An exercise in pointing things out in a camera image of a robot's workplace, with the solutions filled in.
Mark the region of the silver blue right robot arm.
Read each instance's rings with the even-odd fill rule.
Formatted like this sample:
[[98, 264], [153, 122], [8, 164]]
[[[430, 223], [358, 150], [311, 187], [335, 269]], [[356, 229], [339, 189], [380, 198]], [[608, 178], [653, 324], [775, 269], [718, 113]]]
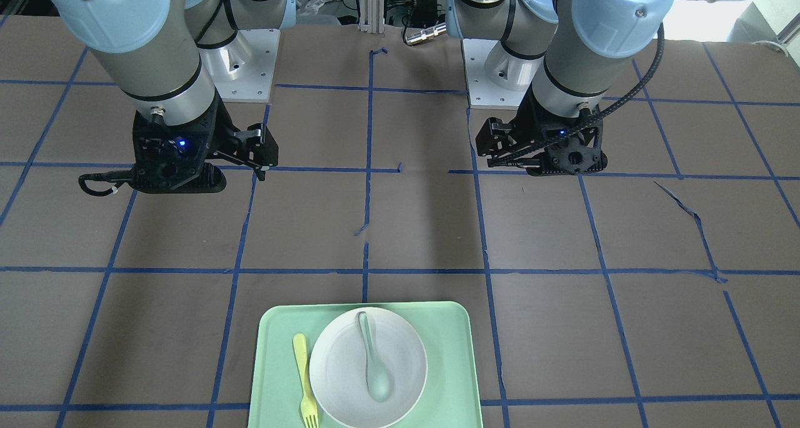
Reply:
[[51, 1], [136, 109], [134, 165], [80, 175], [86, 194], [216, 194], [226, 187], [216, 160], [258, 181], [277, 166], [266, 124], [237, 128], [225, 102], [268, 98], [266, 52], [246, 33], [294, 26], [296, 0]]

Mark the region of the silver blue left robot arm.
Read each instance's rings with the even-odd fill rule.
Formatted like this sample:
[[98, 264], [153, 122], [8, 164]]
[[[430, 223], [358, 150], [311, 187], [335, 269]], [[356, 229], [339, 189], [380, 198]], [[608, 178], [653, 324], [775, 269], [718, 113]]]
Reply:
[[674, 1], [447, 0], [451, 37], [497, 41], [507, 58], [536, 66], [515, 117], [482, 125], [477, 155], [532, 176], [605, 169], [603, 120], [657, 72]]

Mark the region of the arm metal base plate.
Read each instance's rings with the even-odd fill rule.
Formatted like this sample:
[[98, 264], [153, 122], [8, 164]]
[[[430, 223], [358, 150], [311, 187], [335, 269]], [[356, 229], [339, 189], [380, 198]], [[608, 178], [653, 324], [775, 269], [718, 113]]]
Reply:
[[282, 33], [239, 31], [225, 46], [200, 47], [203, 64], [225, 102], [268, 103]]
[[462, 49], [472, 109], [518, 108], [543, 62], [514, 57], [495, 40], [463, 39]]

